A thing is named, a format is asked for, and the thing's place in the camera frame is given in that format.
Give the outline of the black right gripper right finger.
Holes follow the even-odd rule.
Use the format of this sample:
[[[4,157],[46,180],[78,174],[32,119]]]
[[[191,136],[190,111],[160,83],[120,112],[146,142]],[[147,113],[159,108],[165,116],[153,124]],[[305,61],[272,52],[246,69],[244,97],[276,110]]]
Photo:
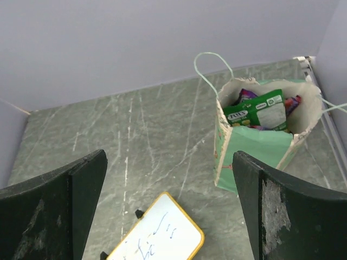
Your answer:
[[[255,259],[346,259],[346,193],[242,151],[233,172]]]

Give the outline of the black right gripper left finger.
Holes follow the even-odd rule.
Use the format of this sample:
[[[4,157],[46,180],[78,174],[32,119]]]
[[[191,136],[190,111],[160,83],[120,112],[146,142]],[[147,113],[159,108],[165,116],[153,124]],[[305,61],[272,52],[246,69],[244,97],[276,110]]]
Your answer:
[[[1,259],[82,259],[106,171],[99,149],[1,189]]]

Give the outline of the green Fox's spring tea candy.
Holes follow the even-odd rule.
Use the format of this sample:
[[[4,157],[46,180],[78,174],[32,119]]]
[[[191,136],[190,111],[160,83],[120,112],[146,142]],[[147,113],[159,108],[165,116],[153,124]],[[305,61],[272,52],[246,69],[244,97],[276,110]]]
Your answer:
[[[269,131],[287,131],[287,116],[281,89],[275,89],[236,106],[223,108],[227,121],[233,127],[260,127]]]

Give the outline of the purple Fox's berries candy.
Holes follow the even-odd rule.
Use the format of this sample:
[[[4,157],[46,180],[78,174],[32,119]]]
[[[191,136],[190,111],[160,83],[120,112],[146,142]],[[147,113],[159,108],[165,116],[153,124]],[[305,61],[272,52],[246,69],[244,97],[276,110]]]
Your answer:
[[[236,106],[244,101],[251,100],[258,97],[254,92],[246,89],[241,89],[239,92],[239,97],[237,100],[232,104],[233,106]]]

